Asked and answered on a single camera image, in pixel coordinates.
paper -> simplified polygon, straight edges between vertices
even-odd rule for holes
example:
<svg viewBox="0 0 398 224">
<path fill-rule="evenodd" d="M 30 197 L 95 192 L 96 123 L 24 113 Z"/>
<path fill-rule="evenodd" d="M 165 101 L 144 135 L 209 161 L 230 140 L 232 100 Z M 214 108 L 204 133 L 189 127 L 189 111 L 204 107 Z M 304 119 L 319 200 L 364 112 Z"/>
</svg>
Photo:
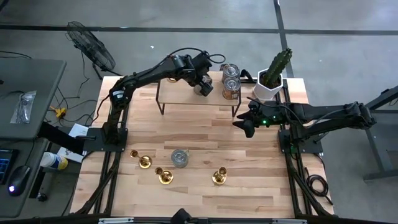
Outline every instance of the paper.
<svg viewBox="0 0 398 224">
<path fill-rule="evenodd" d="M 80 124 L 74 124 L 72 129 L 69 132 L 69 136 L 71 137 L 76 137 L 76 136 L 86 136 L 87 135 L 88 128 L 84 127 Z M 83 151 L 83 155 L 79 155 L 76 153 L 73 153 L 69 151 L 68 149 L 65 149 L 64 147 L 61 147 L 60 150 L 57 153 L 59 156 L 63 156 L 67 159 L 73 160 L 75 162 L 81 163 L 83 160 L 84 156 L 87 154 L 86 151 Z"/>
</svg>

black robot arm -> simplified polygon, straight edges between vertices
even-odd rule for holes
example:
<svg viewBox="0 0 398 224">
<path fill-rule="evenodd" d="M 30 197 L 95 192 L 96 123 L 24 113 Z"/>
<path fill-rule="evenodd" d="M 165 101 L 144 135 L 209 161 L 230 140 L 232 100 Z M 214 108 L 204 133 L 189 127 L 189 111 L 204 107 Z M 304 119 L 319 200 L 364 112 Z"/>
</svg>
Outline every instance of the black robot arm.
<svg viewBox="0 0 398 224">
<path fill-rule="evenodd" d="M 305 103 L 261 103 L 252 100 L 249 111 L 238 115 L 237 118 L 243 121 L 235 121 L 233 124 L 243 129 L 247 138 L 253 137 L 254 128 L 259 126 L 288 124 L 292 141 L 301 141 L 341 128 L 368 129 L 376 124 L 369 108 L 358 102 L 340 106 L 311 106 Z"/>
<path fill-rule="evenodd" d="M 190 86 L 200 85 L 200 93 L 207 96 L 213 87 L 203 81 L 203 76 L 211 66 L 207 52 L 201 52 L 195 58 L 189 55 L 168 55 L 153 68 L 122 77 L 109 90 L 111 109 L 108 120 L 103 125 L 105 143 L 118 143 L 118 123 L 121 113 L 129 105 L 132 94 L 137 88 L 163 78 L 174 78 L 176 81 L 184 79 Z"/>
</svg>

concrete floor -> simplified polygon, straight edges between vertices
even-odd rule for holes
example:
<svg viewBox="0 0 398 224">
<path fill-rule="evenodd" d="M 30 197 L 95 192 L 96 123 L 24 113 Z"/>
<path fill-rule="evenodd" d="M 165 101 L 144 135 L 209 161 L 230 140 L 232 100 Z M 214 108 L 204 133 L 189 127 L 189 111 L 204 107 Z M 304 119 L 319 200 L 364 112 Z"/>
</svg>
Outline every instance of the concrete floor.
<svg viewBox="0 0 398 224">
<path fill-rule="evenodd" d="M 286 29 L 398 29 L 396 1 L 279 2 Z M 104 27 L 279 27 L 273 0 L 13 0 L 0 12 L 0 22 L 8 24 L 64 26 L 68 21 Z M 95 35 L 113 55 L 115 71 L 124 74 L 147 69 L 180 47 L 225 54 L 228 62 L 256 73 L 268 66 L 282 48 L 279 34 L 95 32 Z M 294 52 L 294 77 L 305 79 L 313 105 L 367 103 L 398 83 L 396 35 L 287 35 L 286 39 Z M 75 96 L 78 84 L 84 80 L 80 52 L 66 39 L 65 32 L 0 30 L 0 50 L 33 58 L 66 60 L 67 69 L 60 83 L 65 96 Z M 85 72 L 90 80 L 84 85 L 80 99 L 68 101 L 70 106 L 98 96 L 101 82 L 87 59 Z M 87 103 L 71 110 L 67 118 L 91 113 L 94 107 L 94 103 Z M 398 178 L 369 184 L 362 180 L 363 175 L 377 171 L 365 132 L 333 131 L 322 144 L 335 213 L 346 218 L 397 222 Z M 77 175 L 54 175 L 47 184 L 49 200 L 29 200 L 20 218 L 60 215 L 74 186 L 66 183 L 76 180 Z"/>
</svg>

electric fan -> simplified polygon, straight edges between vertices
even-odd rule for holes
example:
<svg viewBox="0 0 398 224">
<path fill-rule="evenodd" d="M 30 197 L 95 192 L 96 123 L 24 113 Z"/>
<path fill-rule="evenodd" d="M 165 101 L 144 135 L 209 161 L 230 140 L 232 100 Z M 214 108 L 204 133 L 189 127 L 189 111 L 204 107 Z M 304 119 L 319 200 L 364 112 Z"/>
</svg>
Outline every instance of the electric fan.
<svg viewBox="0 0 398 224">
<path fill-rule="evenodd" d="M 100 80 L 102 80 L 102 77 L 95 66 L 98 66 L 104 72 L 111 72 L 115 75 L 122 76 L 112 71 L 116 62 L 108 50 L 106 50 L 104 43 L 98 40 L 93 33 L 88 31 L 83 24 L 76 21 L 68 22 L 67 32 L 74 46 L 81 50 L 83 54 L 93 62 L 93 68 Z"/>
</svg>

gray desk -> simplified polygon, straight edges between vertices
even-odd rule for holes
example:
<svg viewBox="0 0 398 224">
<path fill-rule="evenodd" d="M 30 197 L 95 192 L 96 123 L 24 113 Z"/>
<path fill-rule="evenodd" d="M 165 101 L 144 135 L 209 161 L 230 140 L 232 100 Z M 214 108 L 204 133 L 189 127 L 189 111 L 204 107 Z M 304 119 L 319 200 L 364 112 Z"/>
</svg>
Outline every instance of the gray desk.
<svg viewBox="0 0 398 224">
<path fill-rule="evenodd" d="M 17 217 L 29 195 L 40 160 L 49 145 L 48 140 L 41 138 L 35 140 L 32 148 L 33 139 L 39 132 L 65 67 L 66 62 L 60 60 L 0 59 L 0 80 L 4 81 L 0 85 L 0 95 L 16 90 L 37 91 L 29 124 L 10 124 L 19 94 L 0 98 L 0 146 L 19 150 L 11 172 L 25 163 L 31 168 L 22 195 L 11 197 L 7 184 L 0 185 L 0 217 Z"/>
<path fill-rule="evenodd" d="M 19 94 L 0 98 L 0 139 L 30 140 L 37 136 L 66 62 L 61 60 L 0 59 L 0 96 L 10 91 L 36 91 L 29 124 L 11 124 Z"/>
</svg>

